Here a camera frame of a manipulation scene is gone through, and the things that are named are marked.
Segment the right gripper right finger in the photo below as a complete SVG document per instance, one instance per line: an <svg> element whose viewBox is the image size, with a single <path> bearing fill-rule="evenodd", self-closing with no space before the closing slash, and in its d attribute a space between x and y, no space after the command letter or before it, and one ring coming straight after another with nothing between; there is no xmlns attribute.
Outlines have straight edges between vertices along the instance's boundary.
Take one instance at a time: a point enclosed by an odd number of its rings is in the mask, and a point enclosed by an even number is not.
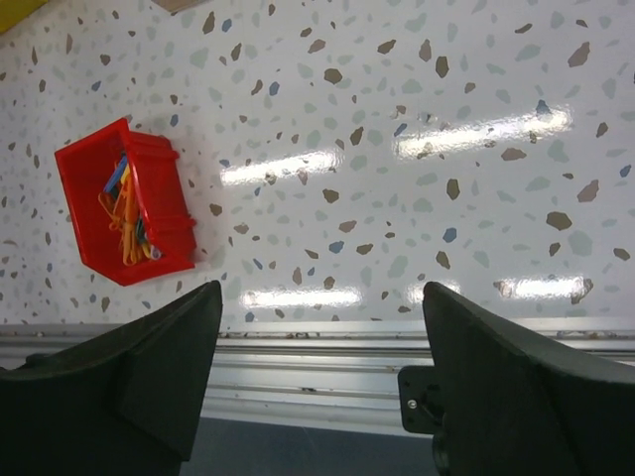
<svg viewBox="0 0 635 476"><path fill-rule="evenodd" d="M634 369L429 282L423 312L444 415L442 475L631 475Z"/></svg>

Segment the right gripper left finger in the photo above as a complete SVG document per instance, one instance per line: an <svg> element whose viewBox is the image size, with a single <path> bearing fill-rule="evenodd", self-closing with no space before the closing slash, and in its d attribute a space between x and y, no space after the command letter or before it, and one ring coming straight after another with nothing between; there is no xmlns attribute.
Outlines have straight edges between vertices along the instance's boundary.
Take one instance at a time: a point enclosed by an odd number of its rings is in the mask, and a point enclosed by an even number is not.
<svg viewBox="0 0 635 476"><path fill-rule="evenodd" d="M191 458L221 315L221 286L211 281L2 370L2 474L179 474Z"/></svg>

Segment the colourful clothespins pile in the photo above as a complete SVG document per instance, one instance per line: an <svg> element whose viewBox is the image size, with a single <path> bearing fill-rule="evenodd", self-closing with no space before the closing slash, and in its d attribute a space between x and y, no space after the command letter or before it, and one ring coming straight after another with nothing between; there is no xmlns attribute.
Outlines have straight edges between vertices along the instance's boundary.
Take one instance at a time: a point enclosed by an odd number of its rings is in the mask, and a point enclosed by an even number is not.
<svg viewBox="0 0 635 476"><path fill-rule="evenodd" d="M148 238L125 153L114 163L113 173L98 195L98 202L110 220L109 229L119 233L118 248L124 266L163 257Z"/></svg>

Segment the red clothespin bin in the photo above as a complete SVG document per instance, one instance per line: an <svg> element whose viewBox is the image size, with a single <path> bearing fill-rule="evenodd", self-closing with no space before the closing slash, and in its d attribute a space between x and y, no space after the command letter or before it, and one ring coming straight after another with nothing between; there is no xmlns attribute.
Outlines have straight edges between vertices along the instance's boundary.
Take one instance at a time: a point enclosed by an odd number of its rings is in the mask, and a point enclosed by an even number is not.
<svg viewBox="0 0 635 476"><path fill-rule="evenodd" d="M150 242L163 254L158 261L123 265L119 233L98 195L125 153ZM170 141L131 130L121 118L55 153L81 262L121 286L130 286L193 268L196 246Z"/></svg>

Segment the aluminium rail frame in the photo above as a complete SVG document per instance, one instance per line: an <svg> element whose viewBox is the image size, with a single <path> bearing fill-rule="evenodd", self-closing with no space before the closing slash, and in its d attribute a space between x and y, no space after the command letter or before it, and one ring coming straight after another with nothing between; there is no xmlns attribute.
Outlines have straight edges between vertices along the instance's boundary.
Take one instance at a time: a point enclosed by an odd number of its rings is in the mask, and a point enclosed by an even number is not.
<svg viewBox="0 0 635 476"><path fill-rule="evenodd" d="M628 317L512 318L565 345L634 365ZM117 324L1 324L1 366L55 353ZM432 366L422 321L228 324L202 417L406 436L397 375Z"/></svg>

